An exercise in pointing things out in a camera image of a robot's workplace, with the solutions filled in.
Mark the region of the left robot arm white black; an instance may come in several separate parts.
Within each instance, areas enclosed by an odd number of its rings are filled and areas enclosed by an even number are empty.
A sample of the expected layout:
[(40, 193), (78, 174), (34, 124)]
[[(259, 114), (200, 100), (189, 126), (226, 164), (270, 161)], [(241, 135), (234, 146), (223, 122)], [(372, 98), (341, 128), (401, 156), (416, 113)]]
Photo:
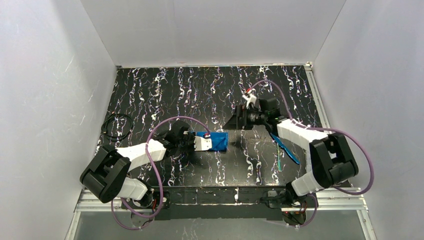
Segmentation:
[(140, 201), (149, 187), (143, 180), (129, 177), (128, 173), (176, 153), (194, 151), (196, 135), (189, 128), (188, 123), (178, 120), (170, 130), (155, 135), (148, 143), (124, 148), (103, 145), (82, 172), (79, 181), (102, 203), (114, 198)]

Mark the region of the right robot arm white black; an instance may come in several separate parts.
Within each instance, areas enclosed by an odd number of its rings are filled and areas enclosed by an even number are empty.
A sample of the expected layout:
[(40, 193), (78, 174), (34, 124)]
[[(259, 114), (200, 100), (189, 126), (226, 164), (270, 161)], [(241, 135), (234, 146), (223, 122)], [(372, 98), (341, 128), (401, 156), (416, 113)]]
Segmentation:
[(268, 134), (295, 163), (299, 161), (282, 140), (288, 140), (307, 151), (311, 170), (285, 186), (283, 199), (296, 201), (358, 174), (358, 165), (343, 134), (327, 134), (296, 125), (281, 113), (276, 98), (259, 99), (258, 102), (259, 107), (255, 107), (250, 100), (237, 106), (223, 128), (251, 130), (254, 126), (265, 126)]

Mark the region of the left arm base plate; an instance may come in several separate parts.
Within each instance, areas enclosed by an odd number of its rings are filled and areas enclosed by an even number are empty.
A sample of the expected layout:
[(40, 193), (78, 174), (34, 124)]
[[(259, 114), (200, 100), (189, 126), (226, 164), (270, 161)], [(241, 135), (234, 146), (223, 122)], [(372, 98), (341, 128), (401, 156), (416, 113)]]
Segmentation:
[(159, 190), (148, 190), (146, 195), (141, 200), (126, 199), (125, 203), (136, 211), (140, 210), (154, 210), (156, 211), (160, 199), (162, 199), (162, 209), (168, 209), (171, 205), (171, 193), (163, 191), (163, 197), (160, 198)]

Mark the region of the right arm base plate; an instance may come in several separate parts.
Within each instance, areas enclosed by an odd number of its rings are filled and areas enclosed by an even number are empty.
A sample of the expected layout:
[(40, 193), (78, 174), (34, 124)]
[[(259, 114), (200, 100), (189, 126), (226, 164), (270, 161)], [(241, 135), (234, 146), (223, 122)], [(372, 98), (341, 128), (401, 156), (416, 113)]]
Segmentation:
[[(311, 217), (307, 218), (309, 200), (311, 200), (313, 212)], [(297, 229), (309, 225), (314, 220), (319, 206), (315, 194), (308, 193), (297, 196), (294, 191), (286, 189), (267, 191), (259, 198), (258, 202), (265, 204), (270, 209), (293, 208), (293, 210), (283, 210), (282, 218), (286, 226)]]

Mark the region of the blue cloth napkin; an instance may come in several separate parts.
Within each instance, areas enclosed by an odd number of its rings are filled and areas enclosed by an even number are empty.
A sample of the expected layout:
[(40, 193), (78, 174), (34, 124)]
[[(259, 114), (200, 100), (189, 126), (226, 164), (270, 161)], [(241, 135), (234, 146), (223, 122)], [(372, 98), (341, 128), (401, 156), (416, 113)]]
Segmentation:
[(226, 152), (228, 149), (228, 132), (210, 132), (209, 135), (207, 135), (207, 132), (195, 132), (194, 135), (212, 140), (212, 148), (208, 152)]

